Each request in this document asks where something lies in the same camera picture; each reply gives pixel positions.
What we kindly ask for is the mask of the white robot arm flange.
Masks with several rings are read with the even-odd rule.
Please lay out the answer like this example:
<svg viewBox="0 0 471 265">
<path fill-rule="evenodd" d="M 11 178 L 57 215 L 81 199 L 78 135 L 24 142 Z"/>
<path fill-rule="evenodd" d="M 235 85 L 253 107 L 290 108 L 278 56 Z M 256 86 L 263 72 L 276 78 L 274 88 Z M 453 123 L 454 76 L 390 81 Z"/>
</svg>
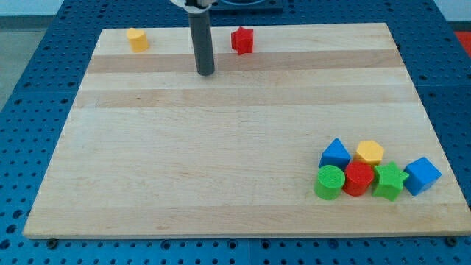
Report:
<svg viewBox="0 0 471 265">
<path fill-rule="evenodd" d="M 208 11 L 217 0 L 170 0 L 170 2 L 187 13 L 200 14 Z"/>
</svg>

